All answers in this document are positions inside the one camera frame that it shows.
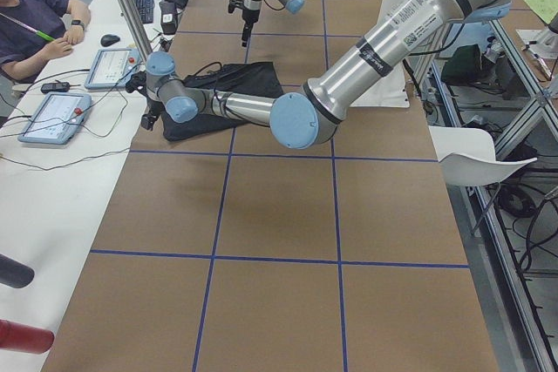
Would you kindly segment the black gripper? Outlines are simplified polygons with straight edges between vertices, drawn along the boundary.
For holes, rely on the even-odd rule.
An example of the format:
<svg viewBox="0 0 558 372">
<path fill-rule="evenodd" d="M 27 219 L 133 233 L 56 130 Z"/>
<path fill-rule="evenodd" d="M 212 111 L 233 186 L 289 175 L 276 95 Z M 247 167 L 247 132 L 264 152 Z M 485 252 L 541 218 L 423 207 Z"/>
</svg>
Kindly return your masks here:
<svg viewBox="0 0 558 372">
<path fill-rule="evenodd" d="M 242 47 L 247 47 L 251 38 L 253 24 L 259 21 L 260 10 L 245 9 L 242 11 L 242 19 L 244 21 L 242 29 Z"/>
<path fill-rule="evenodd" d="M 148 112 L 142 115 L 140 126 L 147 131 L 152 131 L 155 123 L 157 122 L 157 118 L 162 113 L 162 103 L 148 98 L 147 107 Z"/>
</svg>

